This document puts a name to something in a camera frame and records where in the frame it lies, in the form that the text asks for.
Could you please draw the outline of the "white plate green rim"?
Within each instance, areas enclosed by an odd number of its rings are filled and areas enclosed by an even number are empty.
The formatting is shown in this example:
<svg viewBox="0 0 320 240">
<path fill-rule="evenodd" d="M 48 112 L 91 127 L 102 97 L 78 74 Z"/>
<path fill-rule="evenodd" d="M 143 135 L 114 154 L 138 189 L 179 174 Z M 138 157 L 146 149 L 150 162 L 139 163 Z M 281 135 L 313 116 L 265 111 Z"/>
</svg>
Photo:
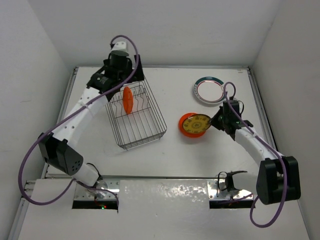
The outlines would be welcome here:
<svg viewBox="0 0 320 240">
<path fill-rule="evenodd" d="M 216 77 L 205 76 L 193 85 L 194 96 L 207 105 L 217 105 L 225 100 L 224 82 Z"/>
</svg>

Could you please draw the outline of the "yellow patterned plate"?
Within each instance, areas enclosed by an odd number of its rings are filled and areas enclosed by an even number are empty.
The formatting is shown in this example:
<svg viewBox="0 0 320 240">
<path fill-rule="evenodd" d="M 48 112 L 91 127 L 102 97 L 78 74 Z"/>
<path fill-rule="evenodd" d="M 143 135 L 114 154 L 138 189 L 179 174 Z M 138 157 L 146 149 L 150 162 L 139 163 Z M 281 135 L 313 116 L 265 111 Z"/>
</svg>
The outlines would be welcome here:
<svg viewBox="0 0 320 240">
<path fill-rule="evenodd" d="M 206 114 L 194 114 L 182 122 L 182 129 L 189 134 L 204 133 L 210 127 L 211 118 Z"/>
</svg>

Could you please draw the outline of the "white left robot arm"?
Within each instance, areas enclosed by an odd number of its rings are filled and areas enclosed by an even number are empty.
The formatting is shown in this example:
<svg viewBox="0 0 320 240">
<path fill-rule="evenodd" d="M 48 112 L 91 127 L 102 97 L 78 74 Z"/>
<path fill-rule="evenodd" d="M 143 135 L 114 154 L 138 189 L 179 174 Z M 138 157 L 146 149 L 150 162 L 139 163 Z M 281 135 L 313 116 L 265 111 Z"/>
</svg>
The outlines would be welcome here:
<svg viewBox="0 0 320 240">
<path fill-rule="evenodd" d="M 105 107 L 120 88 L 131 82 L 142 81 L 140 56 L 130 59 L 127 41 L 111 43 L 108 58 L 95 72 L 72 110 L 54 130 L 41 136 L 38 144 L 44 161 L 82 184 L 93 187 L 100 176 L 84 163 L 75 147 L 95 115 Z"/>
</svg>

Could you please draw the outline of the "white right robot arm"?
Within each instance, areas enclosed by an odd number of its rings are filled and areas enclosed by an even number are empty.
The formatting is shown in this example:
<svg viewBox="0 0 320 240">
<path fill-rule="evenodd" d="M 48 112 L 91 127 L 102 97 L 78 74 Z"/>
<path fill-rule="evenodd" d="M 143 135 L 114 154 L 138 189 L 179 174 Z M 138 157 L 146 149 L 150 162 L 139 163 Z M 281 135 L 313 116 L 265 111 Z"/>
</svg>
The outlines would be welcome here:
<svg viewBox="0 0 320 240">
<path fill-rule="evenodd" d="M 259 165 L 256 192 L 260 201 L 265 205 L 279 203 L 283 192 L 286 201 L 298 200 L 301 197 L 298 161 L 274 150 L 250 121 L 240 117 L 239 101 L 225 100 L 210 123 L 241 145 Z"/>
</svg>

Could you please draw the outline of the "white plate red characters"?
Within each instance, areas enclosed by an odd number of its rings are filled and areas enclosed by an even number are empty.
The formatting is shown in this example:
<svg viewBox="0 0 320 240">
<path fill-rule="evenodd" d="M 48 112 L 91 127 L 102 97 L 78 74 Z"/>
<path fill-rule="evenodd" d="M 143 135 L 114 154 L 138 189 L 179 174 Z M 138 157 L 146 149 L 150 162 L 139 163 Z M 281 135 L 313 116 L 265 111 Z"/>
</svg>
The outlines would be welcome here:
<svg viewBox="0 0 320 240">
<path fill-rule="evenodd" d="M 215 106 L 220 104 L 224 99 L 222 87 L 218 85 L 200 85 L 193 88 L 195 99 L 201 104 Z"/>
</svg>

